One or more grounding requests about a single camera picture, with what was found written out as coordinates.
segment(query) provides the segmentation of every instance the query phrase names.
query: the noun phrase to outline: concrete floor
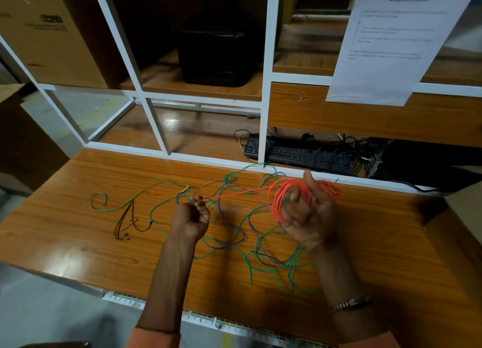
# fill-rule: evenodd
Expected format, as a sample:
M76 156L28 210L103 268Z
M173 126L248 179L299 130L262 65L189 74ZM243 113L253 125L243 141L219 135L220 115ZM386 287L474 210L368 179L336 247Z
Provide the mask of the concrete floor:
M62 91L56 94L87 136L127 102L121 96ZM67 156L72 158L82 149L40 93L29 95L22 106ZM0 222L24 200L23 196L0 191ZM90 341L93 348L122 348L140 315L138 309L0 264L1 348L62 341ZM181 333L182 348L268 347L185 322Z

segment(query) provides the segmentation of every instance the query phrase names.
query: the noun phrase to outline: black logo on box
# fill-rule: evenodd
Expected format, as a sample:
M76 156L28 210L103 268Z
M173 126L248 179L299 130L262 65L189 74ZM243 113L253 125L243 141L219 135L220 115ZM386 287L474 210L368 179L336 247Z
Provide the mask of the black logo on box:
M48 23L63 23L61 16L40 15L40 18L42 19L42 21Z

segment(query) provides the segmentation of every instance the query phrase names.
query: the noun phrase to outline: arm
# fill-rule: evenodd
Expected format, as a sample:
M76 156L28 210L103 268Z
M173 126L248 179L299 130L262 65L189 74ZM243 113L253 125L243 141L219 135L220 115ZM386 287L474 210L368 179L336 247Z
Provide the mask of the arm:
M320 188L309 171L305 171L304 182L312 195L311 204L308 206L299 198L297 188L290 190L290 200L281 211L286 232L308 251L330 307L367 297L338 238L333 199ZM333 321L342 343L357 342L388 331L371 304L334 312Z
M146 306L136 326L150 332L135 329L127 347L171 347L178 344L194 248L208 229L209 217L210 212L201 196L196 195L188 203L177 206L170 235L154 271ZM175 336L177 344L172 341Z

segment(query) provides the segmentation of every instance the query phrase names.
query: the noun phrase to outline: keyboard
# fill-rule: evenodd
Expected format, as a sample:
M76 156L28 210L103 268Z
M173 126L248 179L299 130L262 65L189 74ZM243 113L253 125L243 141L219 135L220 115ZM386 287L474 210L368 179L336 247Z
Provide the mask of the keyboard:
M316 141L292 140L268 136L266 138L265 162L275 162L316 171L347 174L350 172L348 154L334 154L338 145ZM259 135L250 134L244 146L244 155L257 160Z

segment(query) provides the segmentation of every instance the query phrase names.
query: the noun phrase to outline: white paper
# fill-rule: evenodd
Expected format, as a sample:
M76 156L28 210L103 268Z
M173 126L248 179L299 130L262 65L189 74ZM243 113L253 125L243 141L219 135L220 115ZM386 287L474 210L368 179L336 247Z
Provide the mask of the white paper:
M470 0L356 0L326 100L403 106Z

